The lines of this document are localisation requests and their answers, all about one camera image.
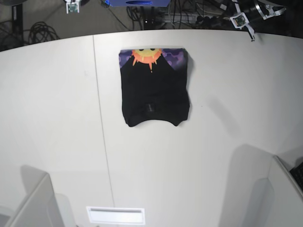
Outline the black T-shirt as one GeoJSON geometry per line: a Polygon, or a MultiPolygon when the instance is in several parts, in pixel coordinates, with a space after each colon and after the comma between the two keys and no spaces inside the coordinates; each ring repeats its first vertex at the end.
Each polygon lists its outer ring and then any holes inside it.
{"type": "Polygon", "coordinates": [[[188,53],[184,48],[121,50],[122,113],[134,127],[150,120],[179,126],[188,119],[188,53]]]}

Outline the white power strip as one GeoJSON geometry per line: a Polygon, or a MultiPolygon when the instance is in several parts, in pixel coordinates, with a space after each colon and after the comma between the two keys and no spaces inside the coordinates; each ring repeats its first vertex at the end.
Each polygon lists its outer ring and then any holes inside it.
{"type": "Polygon", "coordinates": [[[229,17],[199,14],[169,14],[165,13],[157,19],[161,24],[166,24],[172,29],[213,29],[230,25],[229,17]]]}

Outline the blue box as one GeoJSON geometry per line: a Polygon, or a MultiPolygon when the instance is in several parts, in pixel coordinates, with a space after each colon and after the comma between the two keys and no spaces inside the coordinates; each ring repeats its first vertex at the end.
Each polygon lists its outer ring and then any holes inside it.
{"type": "Polygon", "coordinates": [[[170,0],[104,0],[104,2],[112,7],[166,7],[170,0]]]}

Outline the black keyboard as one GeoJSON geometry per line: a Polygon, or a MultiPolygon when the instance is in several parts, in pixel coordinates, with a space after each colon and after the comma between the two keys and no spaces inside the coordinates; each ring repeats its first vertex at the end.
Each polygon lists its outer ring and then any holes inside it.
{"type": "Polygon", "coordinates": [[[303,163],[291,169],[290,174],[292,175],[298,186],[303,189],[303,163]]]}

